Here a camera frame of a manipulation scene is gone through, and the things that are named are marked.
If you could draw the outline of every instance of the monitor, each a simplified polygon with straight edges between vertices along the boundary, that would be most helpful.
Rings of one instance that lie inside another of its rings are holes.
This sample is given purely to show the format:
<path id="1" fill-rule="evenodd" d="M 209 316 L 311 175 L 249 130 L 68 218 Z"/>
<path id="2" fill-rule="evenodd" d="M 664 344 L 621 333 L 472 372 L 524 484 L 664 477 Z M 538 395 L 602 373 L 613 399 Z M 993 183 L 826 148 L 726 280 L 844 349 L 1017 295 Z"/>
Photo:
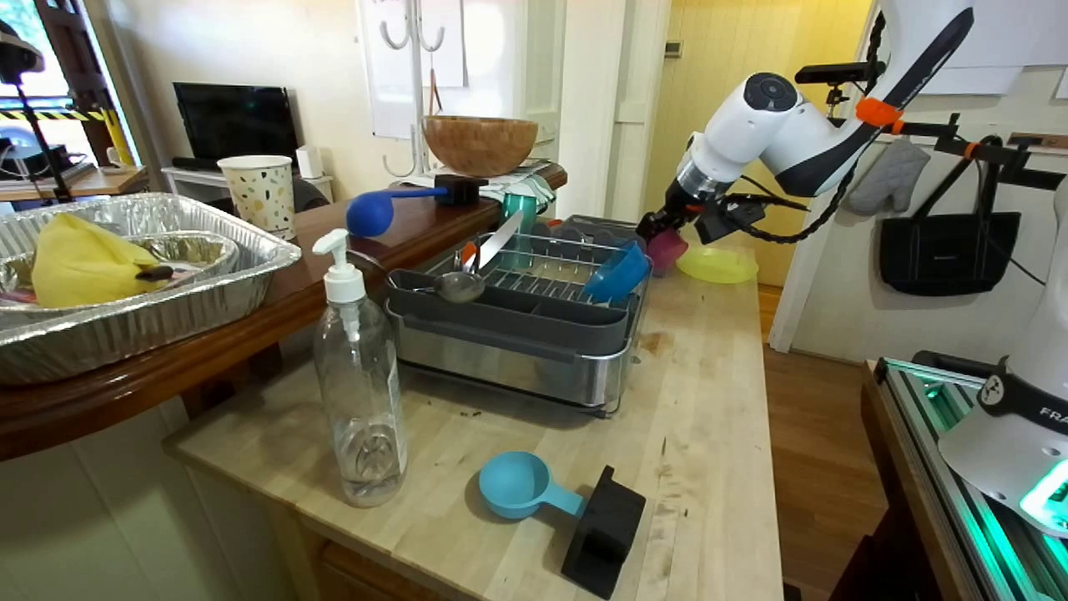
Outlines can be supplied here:
<path id="1" fill-rule="evenodd" d="M 282 86 L 173 83 L 195 159 L 215 166 L 235 155 L 287 155 L 301 148 Z"/>

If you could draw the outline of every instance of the black bracket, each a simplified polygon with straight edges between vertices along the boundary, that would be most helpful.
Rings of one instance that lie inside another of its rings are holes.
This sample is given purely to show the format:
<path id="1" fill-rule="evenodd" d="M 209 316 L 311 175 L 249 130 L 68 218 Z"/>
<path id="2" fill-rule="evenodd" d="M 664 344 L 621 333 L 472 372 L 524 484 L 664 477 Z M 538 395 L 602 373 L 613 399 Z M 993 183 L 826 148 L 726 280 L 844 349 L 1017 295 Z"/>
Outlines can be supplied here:
<path id="1" fill-rule="evenodd" d="M 602 472 L 565 559 L 565 573 L 602 596 L 611 596 L 645 512 L 645 498 L 611 475 L 613 467 Z"/>

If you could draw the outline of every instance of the clear plastic bottle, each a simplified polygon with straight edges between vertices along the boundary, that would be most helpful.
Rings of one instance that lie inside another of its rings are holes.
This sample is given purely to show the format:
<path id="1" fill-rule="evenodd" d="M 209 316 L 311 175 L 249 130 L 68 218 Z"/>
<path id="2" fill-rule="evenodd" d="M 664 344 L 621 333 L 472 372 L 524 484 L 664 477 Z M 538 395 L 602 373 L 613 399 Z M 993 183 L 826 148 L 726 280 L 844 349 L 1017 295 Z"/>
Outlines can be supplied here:
<path id="1" fill-rule="evenodd" d="M 335 252 L 315 367 L 339 486 L 350 503 L 383 503 L 406 467 L 394 330 L 365 295 L 365 275 L 346 261 L 346 230 L 321 238 L 315 252 Z"/>

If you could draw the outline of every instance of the yellow cloth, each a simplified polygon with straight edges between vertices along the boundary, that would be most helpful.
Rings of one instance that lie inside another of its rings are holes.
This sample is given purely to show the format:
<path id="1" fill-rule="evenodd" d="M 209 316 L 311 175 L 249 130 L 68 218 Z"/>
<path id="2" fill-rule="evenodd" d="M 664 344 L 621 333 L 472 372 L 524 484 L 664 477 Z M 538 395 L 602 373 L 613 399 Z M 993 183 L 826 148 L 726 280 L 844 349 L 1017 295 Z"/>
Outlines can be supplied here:
<path id="1" fill-rule="evenodd" d="M 160 261 L 73 215 L 58 215 L 35 235 L 29 284 L 35 307 L 83 307 L 143 295 L 139 268 Z"/>

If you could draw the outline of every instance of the kitchen counter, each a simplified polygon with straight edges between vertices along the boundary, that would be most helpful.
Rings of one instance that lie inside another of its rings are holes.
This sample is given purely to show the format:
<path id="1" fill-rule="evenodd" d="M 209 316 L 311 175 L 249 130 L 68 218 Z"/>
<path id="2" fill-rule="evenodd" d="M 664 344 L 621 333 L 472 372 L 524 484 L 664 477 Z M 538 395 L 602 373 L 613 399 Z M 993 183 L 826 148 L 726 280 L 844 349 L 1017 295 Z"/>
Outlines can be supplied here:
<path id="1" fill-rule="evenodd" d="M 500 452 L 541 454 L 582 493 L 611 463 L 646 498 L 613 596 L 782 596 L 754 286 L 655 280 L 611 417 L 415 372 L 404 409 L 406 481 L 381 506 L 339 498 L 301 354 L 166 446 L 268 501 L 301 596 L 591 596 L 561 573 L 566 518 L 483 512 L 476 467 Z"/>

